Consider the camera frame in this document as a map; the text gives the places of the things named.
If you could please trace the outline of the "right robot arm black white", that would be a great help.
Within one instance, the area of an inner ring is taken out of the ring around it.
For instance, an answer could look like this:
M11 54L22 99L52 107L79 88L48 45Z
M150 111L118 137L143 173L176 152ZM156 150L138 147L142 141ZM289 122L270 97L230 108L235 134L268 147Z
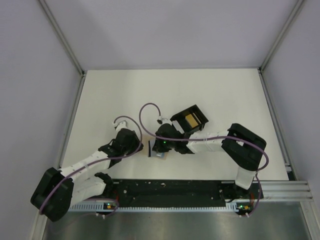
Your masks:
M266 148L266 141L239 123L218 133L182 133L171 123L162 124L155 133L156 138L148 141L148 156L162 156L174 150L182 155L204 152L226 153L237 165L237 175L231 187L222 187L223 199L235 200L247 197Z

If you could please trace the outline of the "black card holder box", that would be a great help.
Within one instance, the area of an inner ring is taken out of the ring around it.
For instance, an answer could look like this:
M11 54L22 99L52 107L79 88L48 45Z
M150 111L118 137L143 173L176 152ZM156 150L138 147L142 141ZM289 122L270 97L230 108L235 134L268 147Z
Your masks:
M170 121L178 131L186 134L202 131L205 124L209 122L208 118L196 104L174 114L170 118Z

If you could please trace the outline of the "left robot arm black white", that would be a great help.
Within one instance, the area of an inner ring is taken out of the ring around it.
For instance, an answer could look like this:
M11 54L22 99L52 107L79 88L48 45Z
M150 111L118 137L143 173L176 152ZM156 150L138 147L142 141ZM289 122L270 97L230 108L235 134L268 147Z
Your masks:
M78 163L47 169L31 196L31 204L51 222L57 222L70 207L92 197L116 203L119 196L112 178L104 171L141 151L142 137L141 132L121 128L109 143Z

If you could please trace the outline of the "beige card stack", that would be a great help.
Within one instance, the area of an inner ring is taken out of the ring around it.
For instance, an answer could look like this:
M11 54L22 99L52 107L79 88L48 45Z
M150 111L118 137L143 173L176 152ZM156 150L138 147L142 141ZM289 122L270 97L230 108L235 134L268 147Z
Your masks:
M142 141L143 149L142 154L148 159L157 159L157 160L166 160L167 153L160 153L153 150L156 139L151 136L145 136L145 139Z

